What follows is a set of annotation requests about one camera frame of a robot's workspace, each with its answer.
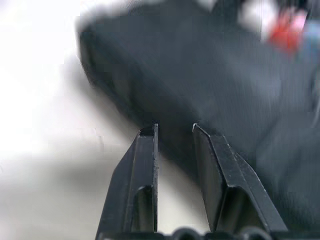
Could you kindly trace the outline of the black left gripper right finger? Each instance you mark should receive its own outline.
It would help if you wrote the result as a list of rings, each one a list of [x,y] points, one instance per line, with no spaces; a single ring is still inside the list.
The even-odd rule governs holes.
[[[267,232],[287,226],[253,168],[217,133],[192,129],[198,178],[212,232],[239,233],[245,227]]]

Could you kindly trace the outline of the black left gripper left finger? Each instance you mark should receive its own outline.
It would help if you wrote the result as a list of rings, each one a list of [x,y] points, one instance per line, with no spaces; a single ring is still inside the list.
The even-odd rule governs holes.
[[[158,230],[158,124],[142,128],[115,167],[97,234]]]

